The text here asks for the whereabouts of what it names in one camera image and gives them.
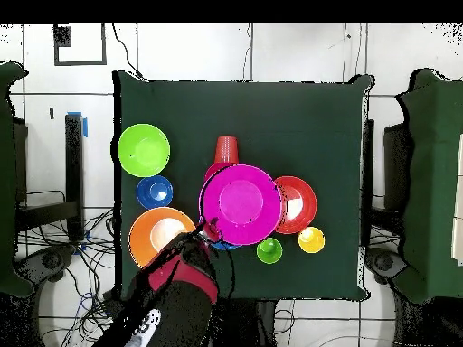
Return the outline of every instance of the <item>red cup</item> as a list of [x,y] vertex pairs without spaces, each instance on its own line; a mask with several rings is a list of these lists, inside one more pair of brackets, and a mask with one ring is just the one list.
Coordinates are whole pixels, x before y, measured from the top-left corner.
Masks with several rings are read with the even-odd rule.
[[238,140],[235,136],[219,136],[215,147],[215,164],[238,164]]

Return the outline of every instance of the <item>dark green table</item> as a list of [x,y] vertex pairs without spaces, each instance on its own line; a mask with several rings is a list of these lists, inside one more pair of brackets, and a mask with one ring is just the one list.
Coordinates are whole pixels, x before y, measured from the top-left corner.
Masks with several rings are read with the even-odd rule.
[[[256,247],[233,250],[236,287],[233,297],[346,298],[361,300],[357,285],[360,236],[360,158],[365,94],[370,76],[349,84],[152,81],[114,72],[115,144],[120,132],[137,123],[153,124],[169,139],[171,158],[161,173],[174,186],[171,207],[198,220],[203,175],[213,162],[217,136],[238,137],[242,164],[256,165],[272,177],[295,175],[317,195],[312,223],[326,235],[324,249],[313,255],[298,246],[298,236],[275,234],[283,256],[261,263]],[[116,157],[116,175],[120,165]],[[128,232],[145,211],[137,202],[139,178],[121,172],[122,295],[137,266],[128,252]],[[220,295],[231,287],[225,252],[213,261]]]

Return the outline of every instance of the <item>blue bowl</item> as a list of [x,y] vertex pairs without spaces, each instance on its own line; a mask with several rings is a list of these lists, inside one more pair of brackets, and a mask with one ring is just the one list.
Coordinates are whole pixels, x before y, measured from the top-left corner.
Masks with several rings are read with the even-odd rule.
[[240,245],[232,245],[231,243],[223,242],[223,241],[213,243],[212,246],[216,248],[217,250],[226,250],[226,249],[233,250],[233,249],[240,247]]
[[142,178],[137,186],[138,202],[145,209],[167,206],[174,196],[172,184],[162,175]]

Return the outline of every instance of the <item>green bowl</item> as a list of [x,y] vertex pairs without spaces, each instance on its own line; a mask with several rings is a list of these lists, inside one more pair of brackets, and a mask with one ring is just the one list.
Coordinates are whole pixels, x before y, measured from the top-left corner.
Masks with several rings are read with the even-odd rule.
[[278,262],[281,258],[281,254],[283,254],[283,248],[276,239],[264,239],[257,246],[257,256],[263,263],[270,265]]
[[136,177],[160,173],[169,161],[170,145],[165,134],[149,124],[128,127],[118,142],[122,169]]

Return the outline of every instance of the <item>floor tile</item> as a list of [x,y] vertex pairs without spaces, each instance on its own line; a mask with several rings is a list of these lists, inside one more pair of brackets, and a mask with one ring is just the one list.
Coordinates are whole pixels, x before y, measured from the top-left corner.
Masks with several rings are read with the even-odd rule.
[[396,95],[409,87],[414,70],[431,68],[449,79],[463,76],[463,46],[450,23],[369,23],[367,71],[372,94]]
[[341,82],[344,72],[347,82],[364,73],[362,26],[360,46],[359,23],[348,23],[346,32],[344,23],[255,23],[253,79]]
[[[28,191],[65,191],[64,117],[68,112],[81,112],[82,118],[88,121],[88,136],[83,137],[84,206],[112,206],[114,164],[110,156],[110,142],[114,135],[113,98],[26,95],[25,102],[29,128]],[[53,108],[53,119],[50,108]]]
[[277,347],[289,347],[289,327],[291,326],[290,320],[275,319],[275,340]]
[[[136,26],[132,23],[116,25],[118,38],[127,46],[132,65],[137,63]],[[50,24],[24,27],[26,93],[107,93],[113,92],[111,72],[131,70],[124,46],[116,40],[112,25],[105,24],[107,65],[55,66],[53,30]],[[81,61],[98,57],[101,47],[100,29],[96,24],[71,24],[71,46],[60,48],[62,59]]]
[[392,347],[394,331],[394,321],[362,321],[360,347]]
[[364,287],[370,297],[361,302],[362,319],[395,319],[395,303],[392,290],[374,280],[373,273],[365,268]]
[[354,318],[358,319],[358,302],[341,299],[297,300],[294,307],[296,318]]
[[[248,23],[140,24],[139,70],[149,80],[243,80],[247,30]],[[250,52],[246,62],[249,80]]]
[[[23,29],[20,24],[0,24],[0,62],[15,61],[23,63]],[[10,92],[23,91],[23,81],[10,87]]]
[[39,331],[45,347],[60,347],[74,323],[73,319],[68,318],[39,318]]
[[[369,98],[368,118],[373,130],[373,194],[384,196],[384,129],[403,122],[402,108],[395,98]],[[383,198],[373,197],[373,206],[383,207]]]
[[296,301],[294,301],[293,299],[285,299],[278,301],[277,306],[275,307],[275,317],[280,319],[290,317],[291,314],[288,312],[292,312],[294,310],[295,302]]
[[289,347],[358,347],[358,320],[296,320]]
[[[85,210],[84,219],[87,220],[89,218],[98,217],[102,212],[105,210]],[[86,226],[86,229],[90,229],[93,225],[93,221],[88,221],[89,225]],[[63,240],[67,241],[66,237],[56,237],[56,236],[49,236],[47,233],[59,233],[60,231],[56,228],[51,226],[44,226],[43,227],[44,234],[47,239],[54,239],[54,240]],[[90,233],[90,241],[93,242],[101,242],[101,239],[111,240],[112,238],[108,234],[106,230],[105,221],[103,220],[99,223],[94,230]],[[29,237],[29,243],[39,243],[42,241],[38,239],[32,239]],[[102,246],[99,245],[86,245],[84,252],[84,259],[93,270],[99,276],[99,283],[100,283],[100,299],[102,294],[112,287],[114,287],[115,283],[115,259],[114,254],[112,252],[109,253],[101,253],[98,250],[105,250]],[[43,246],[37,245],[28,245],[29,253],[32,253],[38,249],[42,249]],[[85,265],[82,260],[82,256],[80,255],[73,255],[72,262],[69,267],[71,273],[77,279],[77,287],[82,295],[85,295],[90,292],[90,278],[89,278],[89,269]],[[93,274],[91,275],[91,291],[95,291],[95,283],[93,280]],[[74,279],[72,278],[71,274],[68,271],[64,272],[64,277],[56,282],[46,282],[45,286],[43,287],[43,292],[41,295],[40,305],[39,305],[39,315],[60,315],[60,316],[75,316],[77,308],[80,305],[80,296],[75,290],[75,283]],[[89,306],[90,300],[84,302],[86,307]],[[80,309],[79,315],[82,315],[84,310]]]
[[[111,320],[101,318],[99,323],[110,324]],[[69,329],[75,331],[72,331],[70,341],[65,342],[64,347],[90,347],[93,341],[79,335],[79,325],[78,321],[70,318],[39,318],[39,330],[45,347],[61,347]],[[101,336],[101,330],[96,324],[86,322],[85,327],[89,337],[98,339]]]
[[[91,258],[96,256],[96,251],[92,249],[85,250],[87,256],[85,260],[87,264],[92,268],[96,268],[96,272],[99,276],[100,292],[99,297],[101,299],[102,294],[112,287],[114,287],[114,268],[104,268],[97,266],[91,262]],[[100,255],[97,255],[96,259],[101,265],[114,266],[114,256],[110,254],[103,255],[102,259],[99,259]],[[68,269],[75,276],[77,280],[77,288],[82,295],[89,296],[91,291],[95,293],[95,282],[93,274],[89,276],[89,269],[83,263],[80,255],[73,255],[72,262]],[[84,308],[80,308],[81,297],[76,291],[75,282],[69,271],[64,272],[63,278],[55,283],[46,282],[41,294],[39,304],[39,315],[40,316],[70,316],[75,315],[81,316],[85,313],[85,308],[90,307],[91,301],[89,299],[83,301]]]

